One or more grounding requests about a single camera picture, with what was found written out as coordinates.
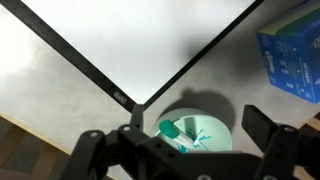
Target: blue box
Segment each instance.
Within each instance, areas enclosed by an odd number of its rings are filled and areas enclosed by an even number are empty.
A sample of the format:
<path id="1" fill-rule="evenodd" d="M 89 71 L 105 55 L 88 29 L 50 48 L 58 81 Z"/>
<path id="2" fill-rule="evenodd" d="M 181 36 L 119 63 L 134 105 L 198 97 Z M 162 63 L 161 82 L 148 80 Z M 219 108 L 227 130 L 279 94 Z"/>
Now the blue box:
<path id="1" fill-rule="evenodd" d="M 308 1 L 261 29 L 257 38 L 272 85 L 320 101 L 320 2 Z"/>

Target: teal object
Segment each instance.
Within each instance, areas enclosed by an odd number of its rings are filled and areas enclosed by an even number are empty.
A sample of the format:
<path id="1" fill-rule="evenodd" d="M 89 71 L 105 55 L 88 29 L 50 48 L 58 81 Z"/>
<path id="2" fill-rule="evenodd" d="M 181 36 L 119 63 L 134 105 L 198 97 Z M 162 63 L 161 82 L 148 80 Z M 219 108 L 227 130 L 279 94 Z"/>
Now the teal object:
<path id="1" fill-rule="evenodd" d="M 204 111 L 193 108 L 177 109 L 160 117 L 154 127 L 159 127 L 162 120 L 168 119 L 173 122 L 176 128 L 194 141 L 194 146 L 190 149 L 185 148 L 160 133 L 159 128 L 154 130 L 154 135 L 160 137 L 181 153 L 232 150 L 232 138 L 229 129 L 220 120 Z"/>
<path id="2" fill-rule="evenodd" d="M 167 137 L 174 139 L 179 136 L 179 131 L 174 128 L 172 122 L 168 119 L 163 120 L 159 125 L 160 131 Z"/>

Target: blue cardboard box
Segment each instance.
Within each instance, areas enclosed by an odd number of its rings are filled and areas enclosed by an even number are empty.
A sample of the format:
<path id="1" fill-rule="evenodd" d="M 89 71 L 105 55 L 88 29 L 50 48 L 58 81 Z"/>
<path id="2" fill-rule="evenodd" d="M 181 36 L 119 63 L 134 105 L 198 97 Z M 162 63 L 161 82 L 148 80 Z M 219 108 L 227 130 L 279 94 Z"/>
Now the blue cardboard box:
<path id="1" fill-rule="evenodd" d="M 320 1 L 307 1 L 262 28 L 257 38 L 272 85 L 320 101 Z"/>

